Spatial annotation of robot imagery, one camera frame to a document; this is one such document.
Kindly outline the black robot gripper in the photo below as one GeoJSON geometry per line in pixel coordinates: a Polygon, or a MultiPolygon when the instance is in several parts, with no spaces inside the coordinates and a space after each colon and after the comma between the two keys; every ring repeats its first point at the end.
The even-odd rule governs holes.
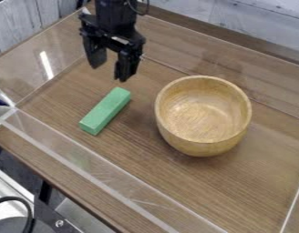
{"type": "Polygon", "coordinates": [[[139,0],[94,0],[94,14],[82,11],[80,35],[93,69],[106,61],[106,49],[117,53],[114,79],[126,82],[136,74],[141,61],[144,36],[136,30],[139,0]]]}

